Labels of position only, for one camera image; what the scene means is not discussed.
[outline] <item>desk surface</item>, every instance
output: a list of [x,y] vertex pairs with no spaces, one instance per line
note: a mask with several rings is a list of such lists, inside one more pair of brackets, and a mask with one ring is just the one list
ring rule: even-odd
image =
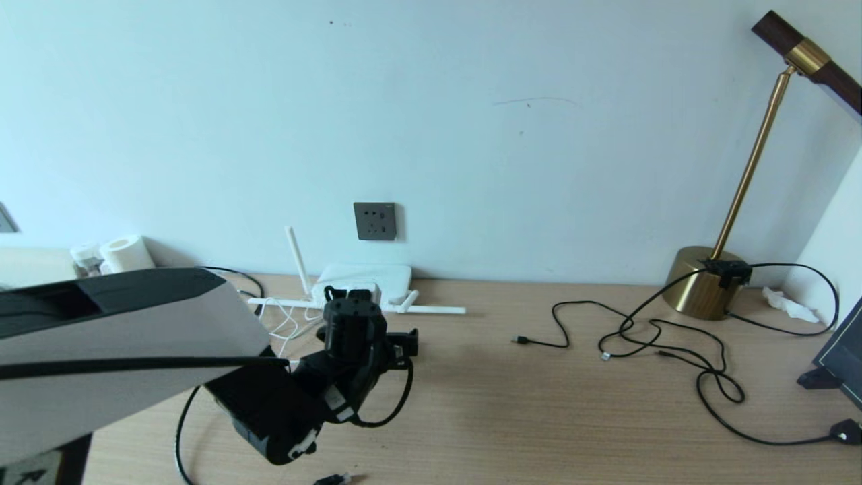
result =
[[[296,279],[263,276],[270,295],[297,296]],[[236,281],[238,287],[246,284]],[[710,417],[696,396],[697,370],[645,351],[599,359],[596,342],[620,319],[597,307],[559,312],[572,337],[568,350],[517,345],[515,334],[558,341],[553,303],[596,299],[624,311],[655,288],[418,280],[420,303],[465,305],[463,316],[390,315],[391,331],[420,333],[413,392],[387,426],[325,425],[315,455],[275,467],[234,431],[202,391],[183,435],[184,464],[198,485],[310,485],[349,471],[363,484],[500,483],[849,483],[862,482],[862,448],[826,443],[764,446],[737,438]],[[746,291],[737,312],[788,328],[810,328],[772,310]],[[276,311],[267,311],[276,324]],[[798,338],[733,320],[685,318],[663,301],[642,317],[669,318],[709,329],[728,345],[730,373],[747,401],[725,401],[706,384],[722,416],[754,436],[791,440],[826,434],[829,426],[862,413],[838,391],[805,391],[796,378],[826,337]],[[662,341],[718,349],[695,332],[665,330]],[[296,358],[318,350],[310,339],[291,343]],[[613,343],[612,351],[625,345]],[[377,420],[403,389],[389,373],[360,414]],[[187,397],[176,396],[95,434],[85,483],[181,483],[173,435]]]

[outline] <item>white router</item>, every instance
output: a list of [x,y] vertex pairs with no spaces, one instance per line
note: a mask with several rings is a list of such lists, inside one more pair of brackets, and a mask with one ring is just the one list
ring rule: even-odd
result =
[[413,270],[409,266],[389,264],[330,264],[327,266],[317,282],[311,286],[309,276],[305,272],[303,257],[299,253],[297,237],[293,228],[285,227],[290,250],[293,252],[293,260],[297,264],[299,278],[303,283],[305,299],[262,299],[252,298],[248,300],[249,305],[263,305],[265,302],[272,303],[273,300],[282,306],[293,306],[295,308],[323,308],[326,305],[326,287],[339,290],[368,290],[372,294],[372,300],[380,305],[384,312],[398,313],[450,313],[463,315],[467,313],[463,306],[423,306],[413,305],[419,292],[410,290],[410,280]]

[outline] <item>wall outlet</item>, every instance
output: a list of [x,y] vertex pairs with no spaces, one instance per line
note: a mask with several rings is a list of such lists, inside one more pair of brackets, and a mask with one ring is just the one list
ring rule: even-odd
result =
[[3,205],[0,205],[0,232],[18,232],[18,229],[12,224],[12,218],[6,214]]
[[395,204],[354,202],[356,233],[362,241],[395,241]]

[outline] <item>white wall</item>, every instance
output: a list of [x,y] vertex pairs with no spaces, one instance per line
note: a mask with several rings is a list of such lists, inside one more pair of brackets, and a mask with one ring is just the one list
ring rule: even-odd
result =
[[[805,245],[798,263],[823,272],[838,288],[840,322],[862,297],[862,150],[856,155],[838,192],[829,203],[817,229]],[[821,321],[834,311],[832,292],[819,276],[794,268],[784,289],[796,301],[814,308]]]
[[[2,246],[141,233],[162,262],[657,283],[710,245],[778,55],[855,78],[859,0],[0,2]],[[556,97],[571,102],[518,98]],[[796,78],[728,249],[794,261],[860,128]],[[356,241],[354,201],[404,208]],[[773,282],[781,281],[776,277]]]

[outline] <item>brass lamp base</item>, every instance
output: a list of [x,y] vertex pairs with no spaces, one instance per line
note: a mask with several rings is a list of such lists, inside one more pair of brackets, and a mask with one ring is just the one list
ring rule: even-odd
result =
[[[680,249],[671,272],[667,275],[667,282],[670,283],[684,274],[702,269],[701,261],[708,260],[712,251],[712,248],[704,246]],[[719,259],[734,261],[742,258],[722,251]],[[664,292],[662,297],[668,305],[683,315],[703,320],[721,320],[725,318],[724,312],[734,303],[741,285],[739,278],[733,278],[728,288],[722,288],[718,286],[719,279],[717,274],[698,273],[680,281]]]

